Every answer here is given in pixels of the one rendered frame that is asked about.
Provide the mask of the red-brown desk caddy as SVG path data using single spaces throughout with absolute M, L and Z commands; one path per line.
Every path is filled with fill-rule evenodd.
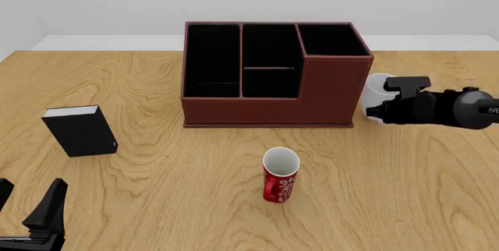
M 374 56 L 351 23 L 188 22 L 187 127 L 341 127 Z

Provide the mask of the small plate on stalk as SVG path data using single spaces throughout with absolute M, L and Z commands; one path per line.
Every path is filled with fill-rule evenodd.
M 427 87 L 431 87 L 430 78 L 427 76 L 388 77 L 383 86 L 386 91 L 398 91 L 401 100 L 416 97 Z

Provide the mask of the white mug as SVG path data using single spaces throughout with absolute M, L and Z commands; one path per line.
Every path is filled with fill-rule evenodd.
M 382 105 L 384 101 L 391 101 L 398 94 L 400 94 L 399 91 L 386 91 L 384 89 L 386 79 L 389 77 L 395 76 L 387 73 L 373 73 L 369 75 L 366 79 L 366 83 L 361 95 L 361 109 L 363 111 L 363 114 L 368 119 L 378 122 L 379 124 L 384 124 L 383 120 L 377 117 L 368 117 L 366 114 L 366 109 Z

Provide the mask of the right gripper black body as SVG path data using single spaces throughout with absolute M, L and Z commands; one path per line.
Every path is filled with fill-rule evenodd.
M 385 124 L 424 124 L 432 121 L 432 94 L 422 92 L 415 97 L 384 103 Z

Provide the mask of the black book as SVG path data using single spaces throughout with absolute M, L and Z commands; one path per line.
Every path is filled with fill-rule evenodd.
M 49 108 L 41 119 L 69 157 L 114 154 L 119 147 L 98 105 Z

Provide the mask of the red patterned mug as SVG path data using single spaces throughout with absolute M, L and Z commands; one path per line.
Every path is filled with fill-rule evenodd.
M 288 201 L 300 166 L 298 155 L 286 147 L 274 147 L 265 153 L 262 164 L 263 198 L 272 203 Z

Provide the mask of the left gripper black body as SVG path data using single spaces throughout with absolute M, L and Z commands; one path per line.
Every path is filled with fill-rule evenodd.
M 58 234 L 0 236 L 0 251 L 61 251 L 64 243 L 64 236 Z

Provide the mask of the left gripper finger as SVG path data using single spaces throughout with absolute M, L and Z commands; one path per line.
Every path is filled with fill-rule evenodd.
M 67 183 L 56 178 L 40 203 L 22 222 L 29 229 L 30 239 L 47 239 L 50 235 L 65 236 L 64 206 Z
M 0 212 L 8 201 L 15 185 L 13 185 L 8 179 L 0 178 Z

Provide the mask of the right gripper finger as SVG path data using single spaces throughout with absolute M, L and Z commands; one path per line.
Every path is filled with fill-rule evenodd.
M 378 105 L 372 108 L 366 108 L 366 117 L 384 118 L 386 112 L 385 105 Z

